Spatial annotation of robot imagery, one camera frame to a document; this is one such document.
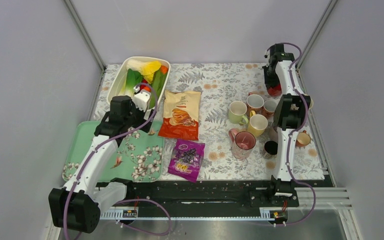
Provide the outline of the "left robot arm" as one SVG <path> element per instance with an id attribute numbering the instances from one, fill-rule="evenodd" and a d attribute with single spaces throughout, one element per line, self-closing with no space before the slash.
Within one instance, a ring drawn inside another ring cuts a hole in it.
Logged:
<path id="1" fill-rule="evenodd" d="M 122 182 L 111 182 L 94 192 L 100 176 L 111 156 L 127 135 L 153 120 L 156 112 L 149 109 L 151 93 L 140 92 L 133 97 L 115 96 L 95 128 L 89 149 L 74 175 L 61 188 L 53 188 L 48 195 L 54 226 L 64 231 L 92 233 L 100 216 L 119 201 L 128 206 L 135 200 L 135 192 Z"/>

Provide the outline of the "small brown cup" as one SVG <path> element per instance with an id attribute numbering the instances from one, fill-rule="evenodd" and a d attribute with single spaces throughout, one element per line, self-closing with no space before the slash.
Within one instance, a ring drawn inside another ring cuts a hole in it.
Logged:
<path id="1" fill-rule="evenodd" d="M 277 156 L 278 153 L 278 143 L 273 140 L 267 141 L 263 146 L 262 156 L 265 159 L 272 159 Z"/>

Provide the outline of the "yellow mug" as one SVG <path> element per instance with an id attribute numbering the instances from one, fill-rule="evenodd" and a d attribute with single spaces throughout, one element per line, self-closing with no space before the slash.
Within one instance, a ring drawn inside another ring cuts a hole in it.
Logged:
<path id="1" fill-rule="evenodd" d="M 254 110 L 251 110 L 249 113 L 249 122 L 246 131 L 257 138 L 265 132 L 268 124 L 269 122 L 264 115 L 257 114 Z"/>

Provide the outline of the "salmon pink mug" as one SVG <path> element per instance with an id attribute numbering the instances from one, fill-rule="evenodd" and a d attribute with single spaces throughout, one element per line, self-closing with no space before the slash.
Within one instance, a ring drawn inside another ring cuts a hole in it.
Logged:
<path id="1" fill-rule="evenodd" d="M 264 106 L 265 100 L 258 94 L 249 93 L 246 99 L 247 112 L 246 115 L 249 117 L 251 111 L 255 111 L 256 114 L 260 114 Z"/>

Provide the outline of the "pink ribbed mug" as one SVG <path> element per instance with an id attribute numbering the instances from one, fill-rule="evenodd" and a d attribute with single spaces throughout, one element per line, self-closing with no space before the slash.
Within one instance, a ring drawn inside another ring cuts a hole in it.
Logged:
<path id="1" fill-rule="evenodd" d="M 256 138 L 247 131 L 238 131 L 232 128 L 228 131 L 231 140 L 232 155 L 238 160 L 247 159 L 256 145 Z"/>

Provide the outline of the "light green mug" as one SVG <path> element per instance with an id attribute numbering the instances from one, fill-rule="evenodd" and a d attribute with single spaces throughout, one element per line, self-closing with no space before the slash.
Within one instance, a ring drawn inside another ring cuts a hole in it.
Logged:
<path id="1" fill-rule="evenodd" d="M 247 105 L 242 101 L 233 101 L 228 107 L 228 120 L 232 124 L 247 125 L 249 120 L 246 116 Z"/>

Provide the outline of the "small orange cup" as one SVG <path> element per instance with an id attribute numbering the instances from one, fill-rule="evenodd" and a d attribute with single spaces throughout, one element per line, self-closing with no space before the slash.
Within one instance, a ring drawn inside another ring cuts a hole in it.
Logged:
<path id="1" fill-rule="evenodd" d="M 303 130 L 298 133 L 295 146 L 297 148 L 304 148 L 308 146 L 311 143 L 311 141 L 312 141 L 311 136 L 307 133 L 306 130 Z"/>

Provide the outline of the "red mug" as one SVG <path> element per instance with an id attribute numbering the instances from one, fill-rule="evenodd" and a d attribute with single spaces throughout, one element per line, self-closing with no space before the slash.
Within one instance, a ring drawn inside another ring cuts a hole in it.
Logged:
<path id="1" fill-rule="evenodd" d="M 271 97 L 279 97 L 281 96 L 283 93 L 282 93 L 282 87 L 280 84 L 277 84 L 276 86 L 268 86 L 267 85 L 267 93 L 271 96 Z"/>

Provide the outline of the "lilac mug black handle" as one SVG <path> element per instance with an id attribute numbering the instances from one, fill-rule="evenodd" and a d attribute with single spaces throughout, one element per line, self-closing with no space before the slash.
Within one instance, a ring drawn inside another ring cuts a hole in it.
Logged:
<path id="1" fill-rule="evenodd" d="M 271 117 L 274 116 L 277 105 L 278 103 L 275 100 L 265 101 L 261 110 L 261 114 L 265 116 L 267 119 L 270 119 Z"/>

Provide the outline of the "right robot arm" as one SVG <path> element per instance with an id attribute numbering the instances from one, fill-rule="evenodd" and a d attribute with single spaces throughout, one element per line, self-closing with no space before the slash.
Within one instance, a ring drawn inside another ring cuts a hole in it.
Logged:
<path id="1" fill-rule="evenodd" d="M 280 100 L 274 111 L 273 125 L 277 130 L 277 157 L 274 174 L 266 190 L 267 201 L 273 206 L 281 205 L 287 198 L 293 198 L 299 185 L 292 173 L 295 145 L 299 131 L 305 126 L 311 97 L 305 95 L 299 85 L 293 53 L 285 51 L 285 42 L 270 46 L 264 57 L 264 83 L 267 90 L 280 88 Z"/>

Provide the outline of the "cream beige mug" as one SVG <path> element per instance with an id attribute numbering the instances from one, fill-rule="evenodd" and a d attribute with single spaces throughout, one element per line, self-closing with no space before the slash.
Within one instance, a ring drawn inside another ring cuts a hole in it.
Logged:
<path id="1" fill-rule="evenodd" d="M 308 106 L 308 109 L 311 110 L 314 106 L 314 101 L 311 97 L 309 97 L 309 106 Z"/>

